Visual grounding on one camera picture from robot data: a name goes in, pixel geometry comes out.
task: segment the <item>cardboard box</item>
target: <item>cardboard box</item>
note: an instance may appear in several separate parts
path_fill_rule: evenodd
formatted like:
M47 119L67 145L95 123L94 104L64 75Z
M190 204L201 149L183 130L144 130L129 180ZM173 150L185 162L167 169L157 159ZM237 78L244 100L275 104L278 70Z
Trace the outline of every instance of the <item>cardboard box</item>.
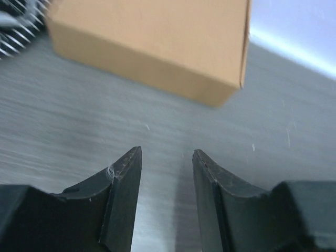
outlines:
M65 58L218 107L242 87L249 0L53 0Z

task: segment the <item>gray surface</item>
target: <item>gray surface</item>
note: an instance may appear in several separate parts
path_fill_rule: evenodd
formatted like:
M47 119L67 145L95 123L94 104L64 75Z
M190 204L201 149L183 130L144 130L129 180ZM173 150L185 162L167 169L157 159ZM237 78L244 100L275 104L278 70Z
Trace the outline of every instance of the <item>gray surface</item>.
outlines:
M255 43L336 78L335 0L253 1Z
M0 182L60 192L143 148L132 251L200 251L191 158L247 181L336 180L336 84L251 45L221 109L63 60L45 36L0 62Z

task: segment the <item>fan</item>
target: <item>fan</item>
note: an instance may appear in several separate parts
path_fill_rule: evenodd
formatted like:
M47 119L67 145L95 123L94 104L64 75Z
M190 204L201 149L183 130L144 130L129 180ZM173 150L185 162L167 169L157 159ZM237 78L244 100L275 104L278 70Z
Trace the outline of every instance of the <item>fan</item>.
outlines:
M49 0L0 0L0 59L14 57L44 29Z

